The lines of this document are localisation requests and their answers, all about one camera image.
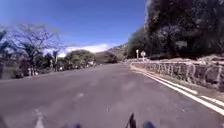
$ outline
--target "sky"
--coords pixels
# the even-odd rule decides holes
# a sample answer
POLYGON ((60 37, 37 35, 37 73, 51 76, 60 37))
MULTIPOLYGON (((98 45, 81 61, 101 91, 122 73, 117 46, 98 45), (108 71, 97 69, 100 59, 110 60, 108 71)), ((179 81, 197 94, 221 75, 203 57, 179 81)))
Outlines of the sky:
POLYGON ((0 24, 46 24, 63 52, 99 52, 124 44, 144 24, 145 0, 0 0, 0 24))

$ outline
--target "road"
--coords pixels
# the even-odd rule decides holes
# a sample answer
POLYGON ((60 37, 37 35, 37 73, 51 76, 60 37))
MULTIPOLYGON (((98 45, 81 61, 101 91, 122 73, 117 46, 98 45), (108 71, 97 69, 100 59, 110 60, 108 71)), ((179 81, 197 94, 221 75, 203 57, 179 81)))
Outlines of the road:
POLYGON ((34 128, 35 110, 46 128, 222 128, 223 117, 122 64, 0 82, 0 116, 9 128, 34 128))

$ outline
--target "mountain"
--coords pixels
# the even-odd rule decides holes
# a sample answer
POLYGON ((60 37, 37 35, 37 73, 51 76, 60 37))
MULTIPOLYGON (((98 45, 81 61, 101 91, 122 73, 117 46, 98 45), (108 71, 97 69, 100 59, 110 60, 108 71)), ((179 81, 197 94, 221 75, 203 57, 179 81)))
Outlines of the mountain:
POLYGON ((113 47, 109 50, 107 50, 108 52, 114 54, 118 60, 123 60, 125 59, 125 49, 127 47, 127 44, 122 44, 116 47, 113 47))

